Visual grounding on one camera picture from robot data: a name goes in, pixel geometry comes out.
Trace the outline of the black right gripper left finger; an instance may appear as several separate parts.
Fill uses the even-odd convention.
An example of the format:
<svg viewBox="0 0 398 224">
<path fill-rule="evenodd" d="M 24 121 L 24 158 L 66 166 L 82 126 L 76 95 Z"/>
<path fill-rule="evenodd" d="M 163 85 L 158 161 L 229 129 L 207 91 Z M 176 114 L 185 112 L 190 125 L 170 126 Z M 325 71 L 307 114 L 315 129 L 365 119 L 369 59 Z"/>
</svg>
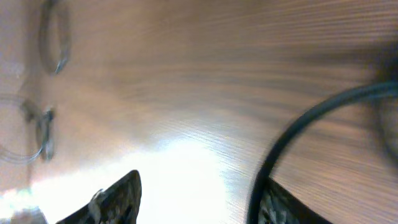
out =
<svg viewBox="0 0 398 224">
<path fill-rule="evenodd" d="M 136 224 L 142 197 L 138 170 L 131 170 L 109 188 L 100 189 L 82 208 L 57 224 Z"/>
</svg>

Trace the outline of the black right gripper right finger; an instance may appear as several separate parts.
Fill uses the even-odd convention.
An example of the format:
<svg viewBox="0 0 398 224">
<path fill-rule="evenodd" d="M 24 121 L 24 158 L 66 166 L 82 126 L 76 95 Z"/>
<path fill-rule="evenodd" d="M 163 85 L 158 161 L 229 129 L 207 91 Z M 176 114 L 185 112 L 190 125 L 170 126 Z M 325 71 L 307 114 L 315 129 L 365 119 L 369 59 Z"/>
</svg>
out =
<svg viewBox="0 0 398 224">
<path fill-rule="evenodd" d="M 283 186 L 268 178 L 260 202 L 258 224 L 331 224 Z"/>
</svg>

